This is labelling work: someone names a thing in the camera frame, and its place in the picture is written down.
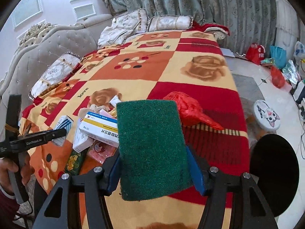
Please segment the person left hand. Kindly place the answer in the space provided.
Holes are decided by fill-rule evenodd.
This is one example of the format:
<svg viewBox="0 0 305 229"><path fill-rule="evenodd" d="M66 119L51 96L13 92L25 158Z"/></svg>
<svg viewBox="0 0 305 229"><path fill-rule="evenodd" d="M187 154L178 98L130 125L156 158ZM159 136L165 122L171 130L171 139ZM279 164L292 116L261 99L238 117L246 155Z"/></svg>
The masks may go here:
<svg viewBox="0 0 305 229"><path fill-rule="evenodd" d="M30 181L31 175L35 173L35 169L30 165L30 155L26 152L24 154L24 166L21 168L22 184L27 185ZM9 171L16 173L19 171L18 166L10 159L3 158L0 161L1 169L1 187L9 195L14 195L12 185L9 179Z"/></svg>

